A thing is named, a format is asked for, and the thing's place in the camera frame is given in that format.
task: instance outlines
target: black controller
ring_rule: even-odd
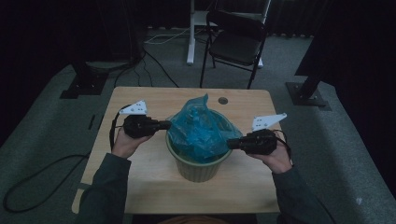
[[[122,125],[126,134],[132,138],[154,135],[159,130],[169,130],[172,122],[169,120],[156,120],[146,115],[129,115]]]
[[[240,138],[229,139],[227,146],[229,149],[240,148],[247,154],[269,155],[276,149],[277,140],[273,131],[262,129]]]

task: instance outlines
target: blue plastic bag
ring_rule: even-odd
[[[219,112],[207,108],[208,96],[190,99],[170,121],[168,131],[175,147],[189,159],[207,163],[228,150],[227,139],[242,133]]]

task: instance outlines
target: wooden table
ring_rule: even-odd
[[[78,212],[83,187],[92,183],[104,156],[110,150],[111,120],[125,105],[145,100],[148,116],[164,120],[175,115],[190,99],[208,94],[207,106],[228,118],[243,135],[251,132],[254,116],[274,115],[268,91],[187,88],[117,87],[108,104],[102,126],[72,205]],[[219,98],[228,104],[219,103]],[[126,116],[120,115],[118,125]],[[273,128],[280,129],[279,124]],[[158,131],[141,145],[132,161],[127,214],[227,214],[278,212],[276,189],[271,171],[261,161],[234,150],[217,174],[203,183],[183,178],[165,144],[165,131]]]

